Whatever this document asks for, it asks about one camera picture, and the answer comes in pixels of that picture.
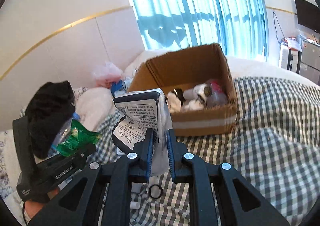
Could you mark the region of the left hand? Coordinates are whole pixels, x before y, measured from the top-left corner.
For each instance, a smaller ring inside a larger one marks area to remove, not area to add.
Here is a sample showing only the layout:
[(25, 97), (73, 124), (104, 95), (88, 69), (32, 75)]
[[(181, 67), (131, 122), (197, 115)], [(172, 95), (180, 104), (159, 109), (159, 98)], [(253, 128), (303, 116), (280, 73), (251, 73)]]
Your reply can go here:
[[(57, 187), (54, 190), (48, 192), (49, 199), (54, 198), (60, 192), (60, 188)], [(34, 202), (28, 200), (24, 203), (24, 216), (27, 221), (31, 220), (42, 208), (44, 203)]]

